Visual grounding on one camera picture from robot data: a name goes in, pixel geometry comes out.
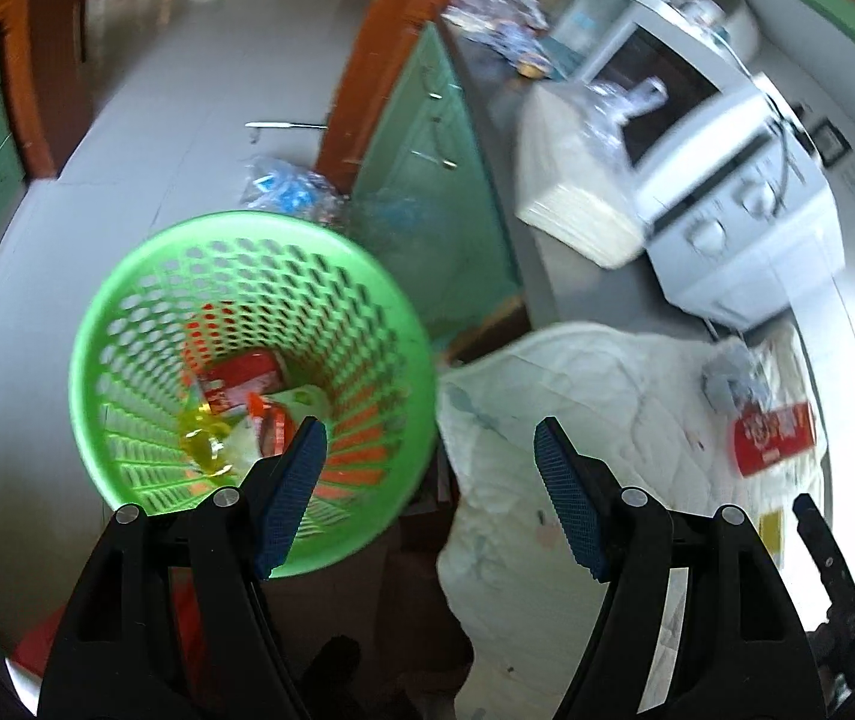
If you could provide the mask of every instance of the red box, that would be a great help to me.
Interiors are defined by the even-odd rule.
[[[808,401],[772,412],[746,413],[733,423],[733,456],[750,476],[814,446],[814,418]]]
[[[213,415],[231,415],[247,409],[248,394],[263,395],[287,389],[284,362],[270,349],[252,349],[205,367],[198,374]]]

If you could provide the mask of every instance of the green plastic basket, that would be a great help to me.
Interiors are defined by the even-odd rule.
[[[426,333],[360,247],[258,211],[195,218],[153,237],[117,266],[80,324],[71,422],[114,509],[189,509],[236,480],[208,478],[179,449],[185,374],[256,346],[280,351],[292,383],[321,386],[333,409],[328,461],[272,575],[291,576],[381,533],[419,485],[434,442]]]

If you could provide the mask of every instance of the white blanket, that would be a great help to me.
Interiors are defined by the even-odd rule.
[[[775,405],[813,404],[793,327],[779,328],[757,351]],[[814,450],[748,479],[738,473],[730,423],[701,391],[704,363],[718,352],[699,341],[572,323],[443,377],[440,432],[462,498],[438,572],[474,649],[456,701],[461,720],[552,717],[604,598],[605,586],[571,557],[534,465],[534,429],[545,416],[560,420],[581,454],[606,461],[621,485],[638,485],[671,509],[712,515],[736,503],[756,524],[773,509],[790,512],[801,491],[822,504],[819,419]],[[789,535],[791,520],[784,520]],[[795,604],[816,619],[817,574],[799,544],[788,538],[782,574]],[[673,670],[685,585],[682,571],[673,574],[642,709],[664,699]]]

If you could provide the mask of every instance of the countertop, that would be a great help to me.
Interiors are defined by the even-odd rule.
[[[502,56],[437,22],[472,116],[474,134],[500,204],[514,251],[531,324],[599,322],[631,332],[707,340],[699,319],[671,306],[647,255],[606,271],[515,215],[517,116],[535,83],[522,79]]]

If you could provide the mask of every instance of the tiled floor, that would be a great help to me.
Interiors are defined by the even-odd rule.
[[[67,411],[75,331],[133,247],[237,206],[245,161],[304,165],[368,0],[89,0],[98,109],[61,178],[32,183],[0,247],[0,643],[64,603],[104,526]]]

